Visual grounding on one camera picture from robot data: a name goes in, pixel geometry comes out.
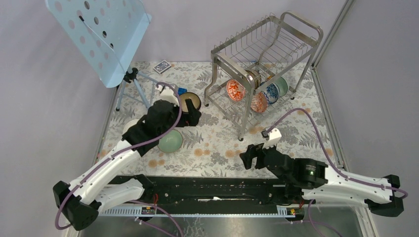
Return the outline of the blue white patterned bowl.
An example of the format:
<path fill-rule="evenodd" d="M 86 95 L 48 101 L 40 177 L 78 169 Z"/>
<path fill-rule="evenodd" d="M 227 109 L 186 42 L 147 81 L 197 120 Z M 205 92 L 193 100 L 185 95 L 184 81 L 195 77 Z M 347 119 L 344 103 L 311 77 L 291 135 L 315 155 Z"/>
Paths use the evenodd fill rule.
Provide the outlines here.
<path fill-rule="evenodd" d="M 279 99 L 279 89 L 276 84 L 272 83 L 261 91 L 265 96 L 268 105 L 276 103 Z"/>

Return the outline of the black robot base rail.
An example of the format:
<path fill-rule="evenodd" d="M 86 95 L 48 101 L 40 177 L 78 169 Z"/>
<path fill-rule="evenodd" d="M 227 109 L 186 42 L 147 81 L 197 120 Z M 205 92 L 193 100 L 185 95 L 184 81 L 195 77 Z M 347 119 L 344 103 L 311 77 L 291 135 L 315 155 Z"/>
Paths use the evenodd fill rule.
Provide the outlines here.
<path fill-rule="evenodd" d="M 273 214 L 278 206 L 302 207 L 300 188 L 284 181 L 254 178 L 117 176 L 111 185 L 138 180 L 145 188 L 138 201 L 174 214 Z"/>

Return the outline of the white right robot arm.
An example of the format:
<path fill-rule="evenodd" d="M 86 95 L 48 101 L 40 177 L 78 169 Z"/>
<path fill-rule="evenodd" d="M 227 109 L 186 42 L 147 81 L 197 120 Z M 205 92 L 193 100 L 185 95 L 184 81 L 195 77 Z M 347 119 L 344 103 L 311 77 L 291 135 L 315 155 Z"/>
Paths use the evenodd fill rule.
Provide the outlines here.
<path fill-rule="evenodd" d="M 284 187 L 272 193 L 276 203 L 326 202 L 359 205 L 371 213 L 384 217 L 397 217 L 404 211 L 403 199 L 395 194 L 400 187 L 398 176 L 371 178 L 349 172 L 335 171 L 330 165 L 311 158 L 292 158 L 276 147 L 263 144 L 249 145 L 240 158 L 245 169 L 266 168 Z"/>

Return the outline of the pale green bowl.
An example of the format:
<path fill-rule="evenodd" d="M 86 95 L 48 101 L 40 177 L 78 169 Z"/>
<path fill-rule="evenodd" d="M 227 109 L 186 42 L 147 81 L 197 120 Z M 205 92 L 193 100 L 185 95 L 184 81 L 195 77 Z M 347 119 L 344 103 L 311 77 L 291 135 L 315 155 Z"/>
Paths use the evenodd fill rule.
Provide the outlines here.
<path fill-rule="evenodd" d="M 279 90 L 279 97 L 283 97 L 287 94 L 288 90 L 289 90 L 289 86 L 288 83 L 286 82 L 286 80 L 283 77 L 280 77 L 278 79 L 276 79 L 274 81 L 274 83 L 276 84 L 278 90 Z"/>

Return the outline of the stainless steel dish rack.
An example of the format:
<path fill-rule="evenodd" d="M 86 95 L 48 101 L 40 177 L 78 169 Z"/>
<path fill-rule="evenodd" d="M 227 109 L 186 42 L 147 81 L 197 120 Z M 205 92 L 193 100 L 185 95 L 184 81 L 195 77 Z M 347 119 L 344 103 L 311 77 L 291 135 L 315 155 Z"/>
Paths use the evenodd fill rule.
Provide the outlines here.
<path fill-rule="evenodd" d="M 320 25 L 293 11 L 269 14 L 246 26 L 211 50 L 212 76 L 203 104 L 217 107 L 233 123 L 242 141 L 250 128 L 295 98 L 323 37 Z M 261 75 L 258 88 L 246 72 L 250 69 Z M 287 94 L 268 105 L 265 112 L 253 111 L 252 98 L 280 77 L 288 83 Z M 233 101 L 227 94 L 226 84 L 231 79 L 246 90 L 241 101 Z"/>

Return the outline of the light green celadon bowl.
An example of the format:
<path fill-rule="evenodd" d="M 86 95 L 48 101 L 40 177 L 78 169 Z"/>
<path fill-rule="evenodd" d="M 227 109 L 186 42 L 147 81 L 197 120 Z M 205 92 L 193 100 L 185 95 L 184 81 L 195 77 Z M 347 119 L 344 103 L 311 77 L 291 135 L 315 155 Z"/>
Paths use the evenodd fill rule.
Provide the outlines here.
<path fill-rule="evenodd" d="M 158 148 L 163 153 L 174 153 L 181 148 L 182 143 L 182 134 L 177 130 L 172 130 L 159 140 Z"/>

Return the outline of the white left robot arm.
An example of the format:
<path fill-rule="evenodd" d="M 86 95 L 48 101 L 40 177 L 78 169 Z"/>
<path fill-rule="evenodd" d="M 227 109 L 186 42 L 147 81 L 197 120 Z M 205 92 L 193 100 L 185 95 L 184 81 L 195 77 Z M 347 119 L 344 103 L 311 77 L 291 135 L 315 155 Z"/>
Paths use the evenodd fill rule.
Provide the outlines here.
<path fill-rule="evenodd" d="M 174 128 L 198 125 L 202 116 L 200 108 L 190 99 L 185 103 L 186 112 L 182 104 L 156 101 L 147 114 L 127 123 L 127 131 L 104 159 L 70 183 L 57 182 L 53 186 L 58 208 L 56 229 L 83 230 L 95 221 L 100 211 L 134 199 L 149 202 L 153 198 L 152 188 L 135 179 L 111 188 L 108 193 L 102 190 L 136 155 L 145 155 Z"/>

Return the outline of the orange white bowl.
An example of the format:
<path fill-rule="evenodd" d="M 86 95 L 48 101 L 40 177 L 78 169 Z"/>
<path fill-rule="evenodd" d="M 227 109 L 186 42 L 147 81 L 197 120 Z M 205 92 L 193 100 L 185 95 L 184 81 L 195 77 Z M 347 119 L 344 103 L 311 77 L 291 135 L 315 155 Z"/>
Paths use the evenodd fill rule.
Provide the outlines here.
<path fill-rule="evenodd" d="M 139 119 L 133 119 L 129 122 L 127 122 L 123 128 L 123 134 L 125 134 L 132 126 L 136 125 L 138 123 Z"/>

